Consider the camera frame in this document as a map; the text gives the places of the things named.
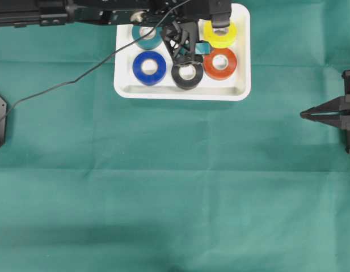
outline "black cable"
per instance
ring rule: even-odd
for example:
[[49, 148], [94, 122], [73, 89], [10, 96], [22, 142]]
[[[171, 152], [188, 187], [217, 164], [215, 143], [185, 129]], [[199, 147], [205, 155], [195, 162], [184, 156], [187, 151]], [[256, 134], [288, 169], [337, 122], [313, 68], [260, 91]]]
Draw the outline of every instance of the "black cable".
[[76, 82], [78, 82], [79, 80], [81, 80], [83, 77], [89, 75], [91, 72], [93, 72], [94, 70], [96, 70], [97, 68], [101, 67], [101, 65], [105, 64], [108, 60], [110, 60], [115, 54], [117, 54], [118, 52], [122, 51], [123, 49], [126, 49], [127, 47], [130, 47], [131, 45], [137, 43], [138, 41], [144, 39], [145, 37], [147, 37], [148, 35], [150, 35], [160, 24], [162, 24], [162, 22], [176, 9], [178, 9], [180, 6], [186, 4], [187, 2], [189, 2], [191, 0], [185, 0], [184, 2], [174, 6], [173, 8], [171, 8], [163, 17], [162, 19], [151, 29], [150, 32], [148, 32], [147, 34], [139, 37], [137, 40], [134, 40], [132, 42], [130, 42], [129, 44], [126, 44], [124, 45], [123, 47], [119, 48], [118, 50], [114, 51], [113, 53], [111, 53], [108, 57], [106, 57], [104, 60], [102, 60], [101, 62], [99, 62], [97, 65], [95, 65], [94, 67], [92, 67], [91, 69], [87, 70], [84, 74], [80, 75], [77, 79], [75, 80], [72, 80], [72, 81], [67, 81], [67, 82], [62, 82], [60, 84], [57, 84], [45, 91], [42, 91], [42, 92], [38, 92], [38, 93], [35, 93], [33, 95], [30, 95], [30, 96], [27, 96], [25, 98], [22, 98], [20, 100], [18, 100], [17, 102], [15, 102], [13, 104], [13, 106], [7, 111], [7, 113], [5, 115], [3, 115], [1, 118], [0, 118], [0, 123], [12, 112], [12, 110], [14, 108], [16, 108], [16, 106], [26, 100], [29, 100], [29, 99], [32, 99], [32, 98], [35, 98], [35, 97], [38, 97], [38, 96], [41, 96], [41, 95], [44, 95], [45, 93], [47, 94], [48, 92], [51, 92], [53, 90], [56, 90], [60, 87], [63, 87], [63, 86], [67, 86], [67, 85], [71, 85], [71, 84], [75, 84]]

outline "green fabric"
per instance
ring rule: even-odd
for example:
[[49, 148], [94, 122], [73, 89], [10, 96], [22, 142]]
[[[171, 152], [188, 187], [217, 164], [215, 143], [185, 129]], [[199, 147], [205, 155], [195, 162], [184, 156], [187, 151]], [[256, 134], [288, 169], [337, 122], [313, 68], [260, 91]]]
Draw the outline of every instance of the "green fabric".
[[[0, 271], [350, 271], [344, 135], [299, 117], [343, 93], [350, 0], [241, 2], [244, 101], [123, 99], [109, 63], [14, 111]], [[114, 47], [115, 27], [0, 28], [0, 93], [71, 80]]]

